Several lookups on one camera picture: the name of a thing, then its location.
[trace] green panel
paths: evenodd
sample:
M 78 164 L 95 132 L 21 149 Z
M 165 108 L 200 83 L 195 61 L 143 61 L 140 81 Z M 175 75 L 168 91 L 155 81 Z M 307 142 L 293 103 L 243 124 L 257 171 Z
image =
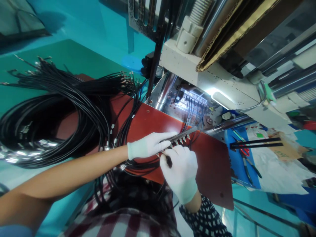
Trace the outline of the green panel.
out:
M 70 39 L 21 52 L 18 56 L 32 64 L 37 61 L 37 56 L 42 58 L 51 56 L 51 60 L 59 69 L 66 70 L 64 67 L 64 65 L 66 65 L 69 71 L 73 74 L 84 73 L 92 78 L 100 78 L 110 73 L 122 70 L 126 71 L 126 69 L 121 65 Z M 34 70 L 34 68 L 27 65 L 14 55 L 0 58 L 0 82 L 13 83 L 16 81 L 15 77 L 7 73 L 7 71 L 11 69 L 17 69 L 20 72 Z M 46 92 L 10 86 L 0 86 L 0 116 L 2 116 L 12 106 L 44 93 Z

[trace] blue cloth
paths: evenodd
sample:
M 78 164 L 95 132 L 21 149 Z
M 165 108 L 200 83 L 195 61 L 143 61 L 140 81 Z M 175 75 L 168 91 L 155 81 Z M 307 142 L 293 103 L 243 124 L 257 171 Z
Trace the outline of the blue cloth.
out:
M 0 237 L 33 237 L 29 227 L 23 225 L 7 225 L 0 227 Z

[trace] metal cylinder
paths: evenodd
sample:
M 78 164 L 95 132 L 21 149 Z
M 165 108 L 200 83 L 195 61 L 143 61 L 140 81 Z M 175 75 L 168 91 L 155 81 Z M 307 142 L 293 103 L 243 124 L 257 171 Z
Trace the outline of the metal cylinder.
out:
M 310 66 L 305 70 L 289 74 L 282 78 L 279 83 L 271 87 L 276 98 L 280 98 L 291 93 L 301 87 L 316 81 L 316 65 Z
M 159 104 L 164 104 L 166 102 L 167 95 L 169 94 L 177 78 L 178 76 L 176 74 L 168 72 L 164 84 L 162 85 L 161 92 L 157 99 Z
M 211 40 L 226 20 L 230 11 L 234 8 L 236 2 L 237 0 L 217 0 L 209 23 L 204 26 L 204 30 L 193 50 L 196 56 L 203 56 Z
M 224 130 L 227 130 L 227 129 L 230 129 L 230 128 L 235 128 L 237 126 L 240 126 L 240 125 L 252 122 L 252 121 L 254 121 L 254 120 L 252 118 L 250 118 L 249 116 L 247 116 L 247 115 L 238 116 L 238 117 L 236 117 L 234 119 L 227 120 L 227 121 L 222 122 L 221 124 L 215 126 L 213 128 L 213 131 L 215 133 L 219 133 L 219 132 L 222 132 Z

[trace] white glove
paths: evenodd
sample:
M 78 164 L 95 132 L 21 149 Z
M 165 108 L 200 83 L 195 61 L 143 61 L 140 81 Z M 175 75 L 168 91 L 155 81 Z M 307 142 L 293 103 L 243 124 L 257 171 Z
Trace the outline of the white glove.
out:
M 197 156 L 189 148 L 181 145 L 164 151 L 160 157 L 160 167 L 172 191 L 177 195 L 182 205 L 190 202 L 198 190 L 195 177 L 198 171 Z M 166 160 L 169 156 L 172 167 Z
M 151 133 L 136 142 L 127 143 L 128 159 L 146 158 L 157 154 L 171 145 L 170 141 L 161 143 L 160 141 L 177 134 L 177 132 Z

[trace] blue tray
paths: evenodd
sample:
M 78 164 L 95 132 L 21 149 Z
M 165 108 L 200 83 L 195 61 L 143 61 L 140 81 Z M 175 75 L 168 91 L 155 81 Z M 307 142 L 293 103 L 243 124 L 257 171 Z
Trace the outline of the blue tray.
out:
M 248 136 L 247 136 L 247 132 L 246 132 L 246 128 L 244 126 L 237 127 L 237 128 L 235 128 L 235 130 L 246 141 L 249 141 Z M 229 148 L 229 144 L 235 142 L 235 139 L 233 137 L 238 139 L 238 137 L 234 134 L 234 132 L 231 129 L 225 131 L 225 141 L 226 141 L 226 145 L 228 147 L 229 157 L 231 159 L 231 168 L 234 170 L 235 175 L 238 177 L 238 179 L 235 179 L 233 177 L 232 177 L 232 179 L 236 180 L 237 182 L 239 182 L 240 184 L 242 184 L 244 186 L 248 186 L 248 187 L 252 187 L 252 188 L 256 188 L 256 189 L 261 189 L 261 186 L 259 183 L 259 177 L 258 177 L 256 171 L 254 171 L 254 169 L 251 167 L 251 165 L 247 162 L 249 175 L 250 175 L 252 182 L 253 182 L 253 185 L 251 185 L 249 182 L 249 179 L 246 175 L 243 159 L 242 159 L 239 151 L 237 150 L 236 152 L 234 152 Z M 249 155 L 248 159 L 255 165 L 255 163 L 253 161 L 251 149 L 250 149 L 249 153 L 250 153 L 250 155 Z

